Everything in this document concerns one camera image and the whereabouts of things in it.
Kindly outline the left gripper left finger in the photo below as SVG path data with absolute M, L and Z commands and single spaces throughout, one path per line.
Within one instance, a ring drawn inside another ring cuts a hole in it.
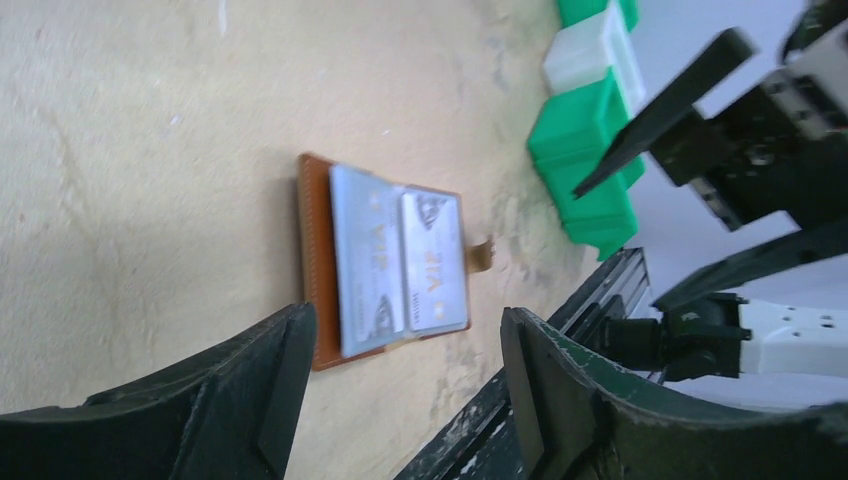
M 73 408 L 1 418 L 5 479 L 281 479 L 316 343 L 293 304 Z

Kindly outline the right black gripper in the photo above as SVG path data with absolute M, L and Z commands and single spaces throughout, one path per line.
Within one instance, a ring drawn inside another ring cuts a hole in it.
M 691 110 L 755 53 L 739 28 L 721 31 L 618 132 L 572 190 L 577 199 L 585 196 L 653 144 L 650 152 L 669 179 L 691 185 L 729 230 L 778 211 L 801 228 L 818 226 L 696 270 L 654 301 L 662 312 L 847 253 L 847 223 L 835 221 L 847 214 L 845 108 L 810 79 L 772 79 L 710 119 Z

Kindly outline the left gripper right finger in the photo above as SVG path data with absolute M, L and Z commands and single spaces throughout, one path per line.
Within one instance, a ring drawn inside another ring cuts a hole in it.
M 533 405 L 519 420 L 529 479 L 843 479 L 847 407 L 735 409 L 650 382 L 507 308 L 501 346 Z

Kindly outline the brown leather card holder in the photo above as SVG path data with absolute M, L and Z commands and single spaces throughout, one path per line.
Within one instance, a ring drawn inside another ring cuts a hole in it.
M 468 281 L 491 269 L 495 247 L 467 243 L 459 194 L 310 152 L 297 191 L 313 370 L 471 327 Z

